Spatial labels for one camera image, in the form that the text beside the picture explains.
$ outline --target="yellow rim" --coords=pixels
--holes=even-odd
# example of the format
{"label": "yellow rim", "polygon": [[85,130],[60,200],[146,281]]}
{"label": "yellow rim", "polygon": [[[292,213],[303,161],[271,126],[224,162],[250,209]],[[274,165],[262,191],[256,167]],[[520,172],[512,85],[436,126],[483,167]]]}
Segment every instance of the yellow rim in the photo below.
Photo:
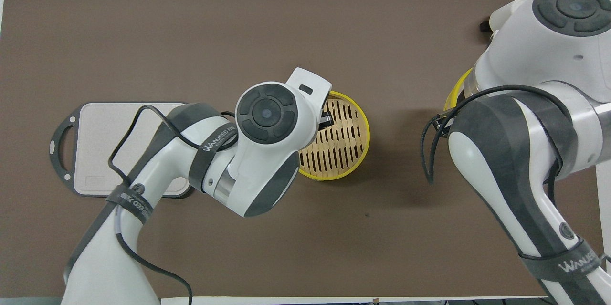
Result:
{"label": "yellow rim", "polygon": [[458,82],[456,82],[456,85],[454,85],[454,88],[448,95],[448,98],[445,99],[445,105],[443,106],[444,111],[447,111],[450,108],[456,107],[456,102],[458,102],[458,95],[460,95],[460,92],[463,91],[463,83],[465,79],[467,78],[467,76],[469,76],[469,73],[471,73],[471,70],[472,68],[467,70],[467,72],[465,72],[460,77],[460,79],[458,79]]}
{"label": "yellow rim", "polygon": [[308,172],[305,172],[301,170],[301,168],[299,168],[300,174],[305,175],[309,177],[310,179],[316,179],[316,181],[331,181],[332,179],[339,179],[339,178],[346,176],[347,174],[350,174],[361,164],[363,159],[365,159],[365,156],[367,155],[367,151],[369,150],[369,122],[367,121],[367,116],[365,115],[365,112],[363,112],[363,110],[360,108],[359,105],[356,104],[356,102],[354,102],[354,100],[352,100],[348,96],[345,96],[345,94],[331,90],[329,92],[329,95],[334,95],[335,97],[342,98],[343,100],[350,102],[354,107],[356,107],[360,115],[363,116],[363,121],[365,122],[365,131],[367,132],[367,137],[365,138],[365,148],[363,150],[363,153],[360,155],[360,158],[356,161],[356,163],[351,168],[349,168],[349,170],[346,170],[342,174],[339,174],[337,176],[332,176],[332,177],[319,177],[316,175],[312,175]]}

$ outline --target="slotted grate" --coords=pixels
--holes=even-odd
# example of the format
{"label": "slotted grate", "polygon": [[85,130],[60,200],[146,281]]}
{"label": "slotted grate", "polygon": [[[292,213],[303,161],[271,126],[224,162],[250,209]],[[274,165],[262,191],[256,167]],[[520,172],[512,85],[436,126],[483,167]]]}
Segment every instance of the slotted grate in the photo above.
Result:
{"label": "slotted grate", "polygon": [[299,151],[299,172],[321,181],[352,172],[369,148],[367,118],[353,100],[330,92],[323,111],[331,112],[334,124],[319,131],[314,142]]}

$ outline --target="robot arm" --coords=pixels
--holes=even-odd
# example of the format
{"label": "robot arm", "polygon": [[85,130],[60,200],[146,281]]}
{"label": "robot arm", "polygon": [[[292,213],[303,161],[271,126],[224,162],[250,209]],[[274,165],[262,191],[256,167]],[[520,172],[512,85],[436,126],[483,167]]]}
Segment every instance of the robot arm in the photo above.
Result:
{"label": "robot arm", "polygon": [[[70,258],[62,304],[159,304],[118,235],[135,251],[142,225],[177,177],[240,216],[270,210],[297,173],[296,151],[315,137],[330,86],[301,68],[286,83],[256,85],[238,101],[237,127],[203,103],[170,112],[168,121],[191,144],[159,126],[128,182],[109,196]],[[236,134],[236,144],[223,148]]]}
{"label": "robot arm", "polygon": [[543,190],[611,157],[611,2],[521,0],[495,12],[493,24],[462,95],[521,85],[547,96],[471,98],[450,127],[452,160],[551,298],[611,305],[611,276]]}

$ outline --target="brown table surface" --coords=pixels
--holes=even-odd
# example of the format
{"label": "brown table surface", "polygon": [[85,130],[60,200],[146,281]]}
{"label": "brown table surface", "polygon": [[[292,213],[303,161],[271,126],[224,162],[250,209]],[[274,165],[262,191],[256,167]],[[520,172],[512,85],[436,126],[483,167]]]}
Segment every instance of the brown table surface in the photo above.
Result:
{"label": "brown table surface", "polygon": [[[300,66],[364,109],[369,154],[336,181],[299,175],[243,219],[205,194],[162,199],[139,252],[198,296],[543,295],[440,144],[419,138],[486,48],[478,24],[511,0],[5,0],[0,41],[0,297],[61,296],[63,268],[104,200],[70,192],[49,141],[92,101],[207,102]],[[558,207],[602,251],[594,169]],[[180,284],[146,272],[162,298]]]}

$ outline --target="gray button pad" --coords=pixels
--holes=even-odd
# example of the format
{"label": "gray button pad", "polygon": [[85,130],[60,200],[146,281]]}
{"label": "gray button pad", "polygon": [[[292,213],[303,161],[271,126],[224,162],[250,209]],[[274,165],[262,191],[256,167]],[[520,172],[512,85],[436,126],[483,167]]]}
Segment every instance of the gray button pad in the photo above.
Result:
{"label": "gray button pad", "polygon": [[572,37],[591,37],[611,29],[609,0],[534,0],[532,10],[543,26]]}
{"label": "gray button pad", "polygon": [[297,123],[295,96],[279,84],[254,87],[238,104],[236,122],[254,142],[279,142],[290,135]]}

